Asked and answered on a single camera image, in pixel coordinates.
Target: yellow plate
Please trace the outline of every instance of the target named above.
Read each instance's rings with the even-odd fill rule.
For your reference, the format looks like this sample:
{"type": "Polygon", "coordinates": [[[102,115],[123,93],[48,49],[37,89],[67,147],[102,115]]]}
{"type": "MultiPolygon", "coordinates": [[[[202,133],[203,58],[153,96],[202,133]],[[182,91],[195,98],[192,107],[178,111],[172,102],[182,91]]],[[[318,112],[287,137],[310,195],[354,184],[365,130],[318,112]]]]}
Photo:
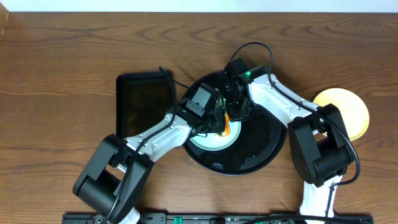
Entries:
{"type": "Polygon", "coordinates": [[[337,106],[351,141],[361,137],[369,126],[369,112],[365,103],[351,91],[331,88],[321,92],[313,102],[320,106],[329,103],[337,106]]]}

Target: wood grain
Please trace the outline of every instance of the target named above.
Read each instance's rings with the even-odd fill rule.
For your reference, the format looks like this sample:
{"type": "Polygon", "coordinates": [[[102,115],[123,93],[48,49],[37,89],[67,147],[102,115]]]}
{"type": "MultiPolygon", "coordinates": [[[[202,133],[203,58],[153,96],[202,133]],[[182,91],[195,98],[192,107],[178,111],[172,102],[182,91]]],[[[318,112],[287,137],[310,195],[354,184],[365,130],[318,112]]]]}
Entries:
{"type": "MultiPolygon", "coordinates": [[[[371,121],[354,142],[361,177],[339,187],[335,210],[396,222],[398,15],[12,13],[0,42],[0,223],[60,223],[65,212],[92,211],[72,186],[115,130],[119,74],[163,65],[190,85],[253,40],[272,47],[274,73],[299,95],[340,87],[364,100],[371,121]]],[[[241,55],[268,63],[258,47],[241,55]]],[[[297,211],[302,191],[288,141],[267,167],[239,177],[207,171],[179,147],[156,163],[139,207],[297,211]]]]}
{"type": "Polygon", "coordinates": [[[4,33],[4,28],[7,24],[8,15],[8,10],[0,3],[0,39],[4,33]]]}

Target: white wall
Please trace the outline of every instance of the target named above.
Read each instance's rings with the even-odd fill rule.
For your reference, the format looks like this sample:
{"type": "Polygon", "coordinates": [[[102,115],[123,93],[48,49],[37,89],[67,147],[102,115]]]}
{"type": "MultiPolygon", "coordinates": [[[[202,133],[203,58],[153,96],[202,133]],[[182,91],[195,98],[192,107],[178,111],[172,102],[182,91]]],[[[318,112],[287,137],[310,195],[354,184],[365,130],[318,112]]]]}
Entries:
{"type": "Polygon", "coordinates": [[[398,12],[398,0],[0,0],[10,11],[398,12]]]}

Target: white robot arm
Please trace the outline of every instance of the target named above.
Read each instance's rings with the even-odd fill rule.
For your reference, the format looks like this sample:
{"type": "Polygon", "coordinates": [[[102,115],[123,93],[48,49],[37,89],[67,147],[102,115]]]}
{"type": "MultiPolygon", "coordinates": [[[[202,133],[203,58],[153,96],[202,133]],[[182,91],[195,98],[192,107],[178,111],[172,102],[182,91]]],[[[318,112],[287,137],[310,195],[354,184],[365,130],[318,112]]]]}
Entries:
{"type": "MultiPolygon", "coordinates": [[[[185,99],[177,110],[166,114],[164,120],[147,131],[125,140],[115,135],[105,138],[76,181],[73,193],[104,216],[116,207],[110,218],[112,223],[135,224],[139,221],[139,213],[134,206],[155,161],[181,146],[190,136],[224,131],[225,111],[232,122],[240,121],[250,119],[252,107],[260,105],[289,130],[292,160],[305,181],[300,213],[325,216],[328,204],[333,206],[335,197],[334,192],[329,197],[328,190],[333,183],[341,180],[353,157],[345,149],[345,142],[339,135],[333,134],[333,127],[327,126],[303,107],[320,111],[345,131],[340,112],[333,105],[321,108],[304,100],[283,86],[275,75],[268,74],[264,67],[248,70],[246,65],[238,65],[244,69],[235,69],[234,61],[243,62],[240,58],[237,60],[230,61],[225,68],[230,88],[224,108],[214,108],[217,101],[223,101],[223,97],[202,83],[192,99],[185,99]],[[209,110],[214,116],[211,119],[206,113],[209,110]],[[326,131],[328,137],[316,142],[313,135],[326,131]],[[107,172],[104,169],[107,165],[125,172],[123,181],[107,172]],[[120,201],[115,205],[115,196],[119,191],[120,201]]],[[[333,210],[329,211],[327,215],[332,217],[333,210]]]]}

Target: black bowl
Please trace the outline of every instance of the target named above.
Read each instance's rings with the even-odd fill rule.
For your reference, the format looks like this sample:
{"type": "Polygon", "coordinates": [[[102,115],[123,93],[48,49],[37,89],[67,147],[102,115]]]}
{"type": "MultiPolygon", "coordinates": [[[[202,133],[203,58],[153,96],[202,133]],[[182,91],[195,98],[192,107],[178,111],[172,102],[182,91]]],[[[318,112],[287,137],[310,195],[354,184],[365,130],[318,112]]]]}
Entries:
{"type": "MultiPolygon", "coordinates": [[[[191,97],[201,83],[206,83],[228,99],[225,72],[211,73],[196,81],[183,98],[191,97]]],[[[241,132],[232,145],[219,151],[196,146],[188,138],[183,145],[186,152],[203,167],[226,175],[242,175],[257,171],[270,163],[282,148],[287,128],[265,108],[256,108],[257,116],[241,124],[241,132]]]]}

